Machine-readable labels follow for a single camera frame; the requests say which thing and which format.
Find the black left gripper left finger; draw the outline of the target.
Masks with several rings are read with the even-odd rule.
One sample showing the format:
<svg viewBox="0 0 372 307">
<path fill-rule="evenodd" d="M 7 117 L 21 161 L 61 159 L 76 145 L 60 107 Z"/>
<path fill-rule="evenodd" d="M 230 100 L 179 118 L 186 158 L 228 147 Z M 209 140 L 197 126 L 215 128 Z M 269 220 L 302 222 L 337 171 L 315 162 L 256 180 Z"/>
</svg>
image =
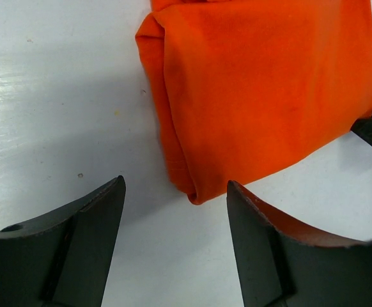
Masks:
<svg viewBox="0 0 372 307">
<path fill-rule="evenodd" d="M 100 306 L 125 192 L 116 177 L 0 230 L 0 306 Z"/>
</svg>

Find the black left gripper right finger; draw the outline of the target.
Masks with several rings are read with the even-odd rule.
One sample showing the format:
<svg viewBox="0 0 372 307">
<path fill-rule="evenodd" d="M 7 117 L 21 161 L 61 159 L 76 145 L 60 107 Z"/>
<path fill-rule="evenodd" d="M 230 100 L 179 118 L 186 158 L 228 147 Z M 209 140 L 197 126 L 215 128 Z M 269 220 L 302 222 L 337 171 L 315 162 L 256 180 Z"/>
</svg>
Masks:
<svg viewBox="0 0 372 307">
<path fill-rule="evenodd" d="M 372 240 L 315 228 L 235 181 L 227 209 L 245 306 L 372 306 Z"/>
</svg>

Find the orange t shirt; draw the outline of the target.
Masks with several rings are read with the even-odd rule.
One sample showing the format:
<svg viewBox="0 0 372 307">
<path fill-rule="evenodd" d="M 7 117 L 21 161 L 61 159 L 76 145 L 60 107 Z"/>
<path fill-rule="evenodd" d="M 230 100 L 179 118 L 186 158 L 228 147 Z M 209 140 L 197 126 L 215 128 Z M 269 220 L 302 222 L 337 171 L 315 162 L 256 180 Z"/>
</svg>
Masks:
<svg viewBox="0 0 372 307">
<path fill-rule="evenodd" d="M 372 115 L 370 1 L 152 1 L 136 44 L 169 178 L 195 205 Z"/>
</svg>

